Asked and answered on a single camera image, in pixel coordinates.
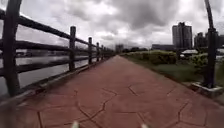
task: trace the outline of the vegetation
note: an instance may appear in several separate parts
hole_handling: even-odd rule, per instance
[[[143,65],[178,82],[200,82],[203,80],[207,54],[192,56],[190,60],[178,60],[173,52],[147,51],[123,54],[131,61]],[[224,86],[224,61],[217,63],[216,82]]]
[[[204,73],[204,69],[208,64],[208,54],[199,54],[190,57],[190,64],[192,64],[198,73]]]
[[[154,65],[160,64],[175,64],[177,61],[177,56],[173,52],[166,51],[145,51],[145,52],[132,52],[124,54],[125,56],[134,57],[136,59],[148,61]]]

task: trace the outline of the hedge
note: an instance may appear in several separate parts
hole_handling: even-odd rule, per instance
[[[134,57],[136,59],[146,60],[154,65],[175,64],[177,61],[176,53],[160,51],[160,50],[134,52],[134,53],[127,53],[124,55],[129,57]]]

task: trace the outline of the building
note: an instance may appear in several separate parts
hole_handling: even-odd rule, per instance
[[[180,22],[174,25],[173,31],[173,45],[177,49],[191,49],[192,48],[192,27]]]
[[[122,53],[122,51],[124,50],[124,45],[123,44],[117,44],[115,46],[115,50],[116,50],[116,53]]]
[[[164,51],[175,51],[174,45],[168,44],[153,44],[152,50],[164,50]]]
[[[207,48],[208,41],[207,36],[203,36],[203,33],[200,32],[194,37],[194,48]]]
[[[224,35],[219,36],[219,44],[218,47],[221,48],[224,45]]]

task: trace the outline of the sky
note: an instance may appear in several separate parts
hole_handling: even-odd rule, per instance
[[[214,24],[224,34],[224,2],[210,0]],[[7,0],[0,0],[5,8]],[[21,15],[77,37],[113,47],[115,44],[151,47],[172,44],[172,26],[191,25],[193,36],[208,29],[204,0],[23,0]],[[68,45],[68,41],[19,26],[17,39]]]

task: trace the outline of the stone tile pavement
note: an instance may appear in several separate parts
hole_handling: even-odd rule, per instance
[[[0,113],[1,128],[224,128],[224,107],[116,56]]]

